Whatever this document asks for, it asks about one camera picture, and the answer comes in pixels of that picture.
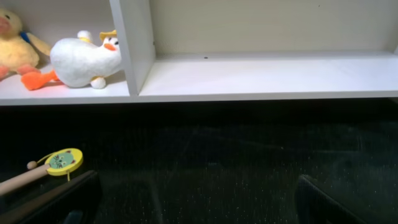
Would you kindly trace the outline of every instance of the wooden handle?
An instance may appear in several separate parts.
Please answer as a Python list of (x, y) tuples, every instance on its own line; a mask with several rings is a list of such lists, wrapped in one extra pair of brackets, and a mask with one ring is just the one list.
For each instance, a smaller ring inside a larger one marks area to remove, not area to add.
[(21, 175), (6, 180), (3, 183), (0, 183), (0, 196), (3, 196), (13, 190), (16, 190), (26, 184), (29, 184), (32, 181), (44, 177), (45, 175), (48, 174), (47, 173), (48, 168), (50, 168), (50, 165), (44, 164), (36, 169), (32, 169)]

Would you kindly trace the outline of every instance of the cartoon cat face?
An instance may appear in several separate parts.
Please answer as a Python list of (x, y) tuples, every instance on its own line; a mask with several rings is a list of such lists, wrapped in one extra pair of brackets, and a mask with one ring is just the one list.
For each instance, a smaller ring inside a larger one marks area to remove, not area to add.
[(70, 151), (66, 151), (53, 156), (53, 158), (51, 158), (49, 162), (51, 168), (54, 169), (62, 169), (74, 163), (75, 160), (73, 159), (73, 155), (70, 153)]

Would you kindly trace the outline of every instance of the dark speckled surface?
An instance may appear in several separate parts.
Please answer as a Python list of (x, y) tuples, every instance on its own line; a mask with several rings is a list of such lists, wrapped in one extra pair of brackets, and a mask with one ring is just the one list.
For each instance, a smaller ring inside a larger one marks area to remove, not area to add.
[[(298, 223), (294, 190), (300, 174), (398, 222), (398, 106), (389, 100), (1, 113), (10, 119), (1, 138), (9, 159), (0, 164), (0, 180), (49, 152), (80, 148), (82, 171), (97, 170), (103, 188), (95, 223)], [(7, 204), (16, 206), (63, 181), (41, 180)]]

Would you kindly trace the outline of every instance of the yellow plush duck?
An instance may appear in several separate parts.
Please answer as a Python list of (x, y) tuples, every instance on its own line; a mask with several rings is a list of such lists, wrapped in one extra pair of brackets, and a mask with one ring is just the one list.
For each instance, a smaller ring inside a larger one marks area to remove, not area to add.
[(36, 69), (39, 55), (31, 44), (45, 55), (50, 55), (50, 46), (33, 34), (22, 32), (22, 22), (17, 15), (0, 9), (0, 78), (8, 72), (21, 75), (40, 72)]

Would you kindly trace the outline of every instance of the stuffed animal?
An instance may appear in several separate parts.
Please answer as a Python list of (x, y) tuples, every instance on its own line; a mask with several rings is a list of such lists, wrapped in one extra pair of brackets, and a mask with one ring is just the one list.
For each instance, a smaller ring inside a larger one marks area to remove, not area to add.
[(62, 39), (51, 50), (50, 59), (54, 70), (50, 73), (30, 72), (22, 76), (28, 90), (42, 88), (47, 82), (59, 78), (69, 87), (93, 88), (106, 86), (104, 78), (121, 69), (121, 54), (116, 30), (101, 33), (101, 47), (91, 43), (91, 34), (80, 31), (78, 39)]
[(39, 55), (31, 44), (45, 55), (50, 55), (50, 46), (33, 34), (22, 32), (22, 22), (17, 15), (0, 9), (0, 78), (9, 72), (21, 75), (40, 72), (36, 69)]

